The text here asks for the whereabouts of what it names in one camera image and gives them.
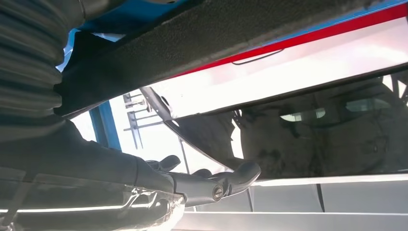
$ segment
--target black cable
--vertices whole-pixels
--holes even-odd
[[[262,56],[262,57],[259,57],[259,58],[256,58],[256,59],[253,59],[253,60],[249,60],[249,61],[240,63],[240,64],[237,64],[237,63],[234,63],[234,62],[232,62],[232,64],[234,64],[234,65],[244,65],[244,64],[252,63],[252,62],[255,62],[255,61],[258,61],[258,60],[261,60],[261,59],[270,57],[270,56],[272,56],[272,55],[274,55],[274,54],[281,53],[283,50],[284,50],[284,49],[282,49],[282,50],[280,50],[280,51],[277,51],[277,52],[274,52],[274,53],[272,53],[272,54],[267,54],[267,55],[265,55],[265,56]]]

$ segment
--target bolt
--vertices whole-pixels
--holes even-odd
[[[216,187],[214,187],[214,190],[213,190],[214,200],[219,201],[222,198],[223,194],[224,194],[224,190],[222,189],[220,185],[217,185]]]

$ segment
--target white light strip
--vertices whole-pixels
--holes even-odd
[[[404,216],[407,213],[322,213],[322,212],[192,212],[185,211],[185,214],[271,214],[271,215],[363,215],[363,216]]]
[[[366,176],[344,176],[344,177],[316,177],[316,178],[296,178],[257,181],[254,186],[289,186],[307,184],[332,184],[332,183],[352,183],[352,182],[384,182],[408,180],[408,174],[390,175],[366,175]]]
[[[144,208],[151,205],[148,204],[132,205],[132,208]],[[80,212],[80,211],[96,211],[96,210],[114,210],[124,208],[122,205],[99,206],[99,207],[82,207],[82,208],[41,208],[41,209],[19,209],[17,213],[57,213],[57,212]],[[6,213],[7,209],[0,209],[0,213]]]

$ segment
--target black trim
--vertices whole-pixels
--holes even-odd
[[[326,209],[324,208],[323,193],[321,191],[321,185],[320,184],[316,184],[316,190],[318,191],[319,204],[320,204],[321,211],[323,213],[325,213]]]

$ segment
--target red stripe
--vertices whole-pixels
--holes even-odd
[[[257,48],[251,51],[240,53],[240,54],[237,54],[237,55],[225,58],[225,59],[221,59],[213,63],[201,66],[199,68],[184,72],[177,76],[185,75],[185,74],[196,72],[196,71],[205,70],[205,69],[223,65],[223,64],[232,63],[235,61],[251,58],[257,55],[269,53],[272,51],[278,51],[284,48],[293,47],[293,46],[300,45],[300,44],[307,43],[307,42],[312,42],[318,39],[324,39],[330,36],[339,35],[342,33],[353,31],[353,30],[358,30],[358,29],[365,28],[368,26],[391,21],[397,18],[406,17],[407,15],[408,15],[407,5],[401,4],[401,5],[398,5],[392,8],[388,8],[388,9],[385,9],[379,12],[371,13],[371,14],[368,14],[368,15],[350,20],[350,21],[339,23],[339,24],[336,24],[336,25],[333,25],[333,26],[330,26],[330,27],[327,27],[327,28],[324,28],[318,31],[313,31],[308,34],[297,36],[295,38],[290,38],[288,40],[284,40],[284,41],[277,42],[277,43],[267,45],[264,47],[260,47],[260,48]]]

